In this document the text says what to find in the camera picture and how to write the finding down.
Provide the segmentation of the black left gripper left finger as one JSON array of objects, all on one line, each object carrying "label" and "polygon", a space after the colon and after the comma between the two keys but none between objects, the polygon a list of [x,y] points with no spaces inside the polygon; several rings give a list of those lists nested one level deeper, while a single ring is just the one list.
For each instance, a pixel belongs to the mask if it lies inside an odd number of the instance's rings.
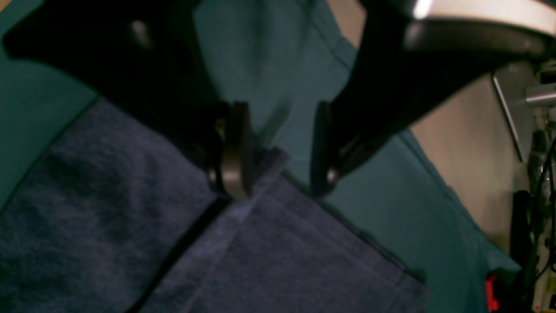
[{"label": "black left gripper left finger", "polygon": [[198,0],[45,0],[7,31],[16,60],[52,66],[167,137],[226,198],[252,195],[248,103],[220,99],[193,22]]}]

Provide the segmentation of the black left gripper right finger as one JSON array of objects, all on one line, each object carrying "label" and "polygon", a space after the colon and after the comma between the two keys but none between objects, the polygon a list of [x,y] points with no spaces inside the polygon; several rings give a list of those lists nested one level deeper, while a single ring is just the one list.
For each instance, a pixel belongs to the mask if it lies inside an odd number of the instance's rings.
[{"label": "black left gripper right finger", "polygon": [[310,187],[329,194],[387,141],[490,70],[546,59],[555,4],[543,0],[364,0],[345,87],[319,104]]}]

